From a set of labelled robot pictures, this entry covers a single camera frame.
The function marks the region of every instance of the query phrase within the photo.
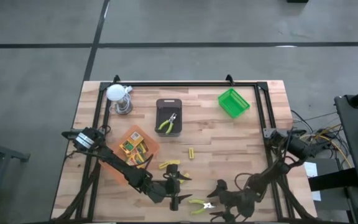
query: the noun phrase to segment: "gray concrete floor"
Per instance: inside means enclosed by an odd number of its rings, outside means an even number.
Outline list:
[[[102,3],[0,0],[0,44],[92,43]],[[358,1],[111,0],[101,37],[203,41],[358,41]],[[72,125],[89,54],[0,49],[0,144],[31,153],[27,164],[9,168],[0,223],[48,220],[67,146],[60,133]],[[335,96],[358,92],[358,47],[99,49],[90,79],[222,80],[228,73],[238,80],[284,80],[291,108],[309,118],[334,111]]]

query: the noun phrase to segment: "wooden tabletop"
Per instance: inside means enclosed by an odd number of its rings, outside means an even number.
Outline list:
[[[293,123],[287,94],[282,81],[267,81],[277,128],[290,129]],[[92,126],[96,99],[100,82],[84,82],[73,127],[82,129]],[[111,132],[106,136],[108,145],[113,145],[132,125],[138,125],[151,138],[160,144],[158,156],[154,157],[148,170],[155,180],[162,180],[164,170],[158,165],[172,159],[181,160],[179,170],[189,173],[193,179],[181,184],[181,194],[193,194],[187,199],[201,199],[218,202],[218,198],[208,200],[206,196],[216,187],[218,179],[224,179],[229,190],[237,190],[234,178],[238,173],[260,173],[267,168],[265,148],[260,130],[254,89],[234,87],[251,104],[249,110],[237,119],[232,119],[218,104],[217,97],[229,87],[134,87],[131,92],[134,108],[129,115],[110,114]],[[269,118],[265,108],[265,120]],[[160,98],[179,98],[183,103],[183,127],[180,137],[161,138],[154,131],[156,107]],[[102,124],[106,97],[103,100],[99,125]],[[195,159],[188,158],[188,148],[195,150]],[[74,148],[70,145],[67,153]],[[52,218],[59,216],[71,203],[81,185],[85,156],[74,154],[63,166]],[[303,166],[291,170],[287,175],[295,197],[312,215],[316,215],[310,187]],[[247,176],[239,178],[244,185]],[[287,214],[283,194],[280,201],[284,214]],[[107,222],[208,222],[209,212],[223,210],[223,206],[209,209],[199,215],[190,215],[199,209],[182,201],[179,211],[169,210],[170,199],[154,204],[148,196],[139,194],[128,185],[119,185],[104,169],[101,171],[98,196],[94,211],[94,221]],[[89,197],[86,198],[84,214],[88,211]],[[255,213],[247,221],[275,221],[276,213],[272,191],[269,186],[265,198],[255,204]]]

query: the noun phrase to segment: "wire cutters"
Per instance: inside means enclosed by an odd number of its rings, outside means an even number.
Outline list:
[[[167,131],[165,132],[165,134],[171,133],[172,128],[173,128],[173,121],[176,119],[176,117],[177,117],[177,114],[176,114],[176,113],[173,113],[168,120],[164,121],[164,122],[160,125],[160,127],[158,128],[158,130],[161,130],[165,125],[167,125],[167,124],[169,123],[169,127],[168,127]]]
[[[200,213],[203,213],[207,208],[214,208],[215,206],[212,205],[212,203],[205,203],[203,200],[198,200],[198,199],[193,199],[193,200],[189,200],[189,203],[198,203],[200,205],[203,205],[204,207],[197,210],[197,211],[192,211],[190,212],[190,215],[197,215]]]

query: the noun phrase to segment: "yellow clip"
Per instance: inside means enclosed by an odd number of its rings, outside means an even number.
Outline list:
[[[186,173],[184,174],[185,177],[190,177],[190,174]]]
[[[168,161],[168,162],[164,162],[164,163],[162,163],[162,164],[160,164],[159,166],[158,166],[158,168],[160,168],[160,169],[164,169],[164,168],[166,168],[168,165],[170,165],[170,164],[180,164],[180,160],[171,160],[171,161]]]
[[[189,147],[189,159],[194,159],[194,148]]]

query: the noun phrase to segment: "green plastic basket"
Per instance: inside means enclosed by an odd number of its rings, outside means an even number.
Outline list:
[[[220,95],[218,101],[219,105],[221,105],[232,118],[238,118],[238,116],[250,108],[250,104],[232,88]]]

